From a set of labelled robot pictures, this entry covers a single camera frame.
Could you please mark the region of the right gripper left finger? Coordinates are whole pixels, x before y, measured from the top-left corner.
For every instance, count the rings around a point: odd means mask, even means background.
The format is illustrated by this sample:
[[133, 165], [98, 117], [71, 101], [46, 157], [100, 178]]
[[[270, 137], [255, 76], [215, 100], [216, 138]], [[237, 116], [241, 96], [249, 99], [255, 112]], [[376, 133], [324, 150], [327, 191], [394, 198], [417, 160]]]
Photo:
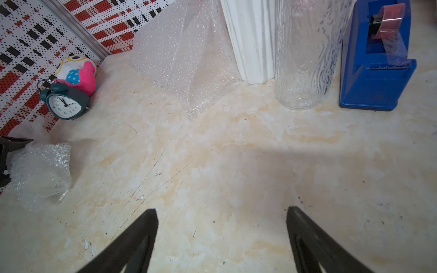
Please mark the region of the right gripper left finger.
[[80, 273], [146, 273], [149, 268], [159, 220], [155, 209], [144, 211]]

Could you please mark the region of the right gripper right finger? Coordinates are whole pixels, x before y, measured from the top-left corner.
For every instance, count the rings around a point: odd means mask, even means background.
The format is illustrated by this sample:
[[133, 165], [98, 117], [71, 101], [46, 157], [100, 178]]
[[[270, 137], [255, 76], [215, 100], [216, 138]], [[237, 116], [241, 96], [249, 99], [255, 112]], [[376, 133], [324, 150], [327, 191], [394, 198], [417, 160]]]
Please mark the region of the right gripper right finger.
[[299, 273], [370, 273], [300, 208], [287, 210], [286, 226]]

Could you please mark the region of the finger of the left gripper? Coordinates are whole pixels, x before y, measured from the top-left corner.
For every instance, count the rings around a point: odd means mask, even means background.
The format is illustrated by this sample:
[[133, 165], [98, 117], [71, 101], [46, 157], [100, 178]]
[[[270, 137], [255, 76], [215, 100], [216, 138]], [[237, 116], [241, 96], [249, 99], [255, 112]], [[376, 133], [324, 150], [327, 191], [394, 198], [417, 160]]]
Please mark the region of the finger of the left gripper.
[[1, 188], [8, 185], [11, 181], [10, 175], [7, 172], [8, 154], [20, 149], [23, 149], [33, 139], [14, 138], [9, 136], [1, 136]]

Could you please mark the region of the clear glass vase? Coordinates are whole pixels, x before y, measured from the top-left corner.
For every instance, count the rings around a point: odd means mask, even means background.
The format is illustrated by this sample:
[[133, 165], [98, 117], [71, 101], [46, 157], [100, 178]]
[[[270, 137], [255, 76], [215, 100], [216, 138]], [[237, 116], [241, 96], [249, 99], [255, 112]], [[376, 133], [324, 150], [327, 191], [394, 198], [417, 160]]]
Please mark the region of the clear glass vase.
[[324, 100], [351, 13], [352, 1], [276, 1], [275, 97], [292, 110]]

